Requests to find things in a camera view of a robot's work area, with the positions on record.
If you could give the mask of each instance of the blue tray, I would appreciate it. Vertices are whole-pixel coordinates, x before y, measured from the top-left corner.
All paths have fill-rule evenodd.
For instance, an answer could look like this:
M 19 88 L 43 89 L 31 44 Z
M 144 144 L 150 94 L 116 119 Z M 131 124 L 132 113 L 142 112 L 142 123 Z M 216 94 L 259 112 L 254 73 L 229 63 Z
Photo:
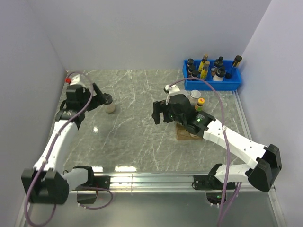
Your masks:
M 226 79 L 223 78 L 223 81 L 213 81 L 213 77 L 210 73 L 210 69 L 214 66 L 214 60 L 208 60 L 210 61 L 210 67 L 209 71 L 207 73 L 206 81 L 214 87 L 215 90 L 218 91 L 234 91 L 237 90 L 238 86 L 242 83 L 241 75 L 238 69 L 236 69 L 236 72 L 233 74 L 232 78 Z M 194 66 L 196 69 L 198 69 L 199 64 L 201 62 L 200 60 L 195 60 Z M 224 60 L 223 59 L 223 65 L 225 66 L 226 71 L 232 67 L 233 60 Z M 187 59 L 183 61 L 183 76 L 186 78 L 188 77 L 187 72 Z M 201 81 L 197 80 L 185 80 L 184 83 L 185 90 L 211 90 L 206 84 L 204 84 Z

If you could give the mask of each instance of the gray marble surface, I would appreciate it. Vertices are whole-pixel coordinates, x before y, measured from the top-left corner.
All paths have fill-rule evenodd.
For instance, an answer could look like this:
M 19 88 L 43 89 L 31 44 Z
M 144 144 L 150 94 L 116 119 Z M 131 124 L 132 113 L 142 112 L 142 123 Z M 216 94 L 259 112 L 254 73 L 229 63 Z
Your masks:
M 206 140 L 176 140 L 174 123 L 155 125 L 153 101 L 166 98 L 163 88 L 181 79 L 181 70 L 92 70 L 89 76 L 102 92 L 110 93 L 116 104 L 114 113 L 99 107 L 86 113 L 66 157 L 65 169 L 77 165 L 134 166 L 138 172 L 209 171 L 225 163 L 226 151 Z M 219 92 L 226 125 L 243 133 L 232 92 Z M 204 110 L 221 119 L 219 102 L 212 91 L 203 91 Z M 62 100 L 65 99 L 65 87 Z M 233 164 L 242 163 L 232 156 Z

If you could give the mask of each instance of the gray wall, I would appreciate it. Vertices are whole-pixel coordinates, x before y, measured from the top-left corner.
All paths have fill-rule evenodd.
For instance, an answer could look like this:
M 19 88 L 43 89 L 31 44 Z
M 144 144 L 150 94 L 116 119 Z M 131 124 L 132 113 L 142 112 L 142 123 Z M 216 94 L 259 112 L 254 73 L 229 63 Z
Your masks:
M 242 54 L 270 0 L 28 0 L 64 67 L 178 69 Z
M 21 174 L 44 150 L 64 69 L 25 0 L 0 1 L 0 222 L 14 225 Z
M 289 227 L 302 226 L 303 5 L 272 0 L 247 46 L 240 98 L 253 139 L 279 146 L 277 193 Z

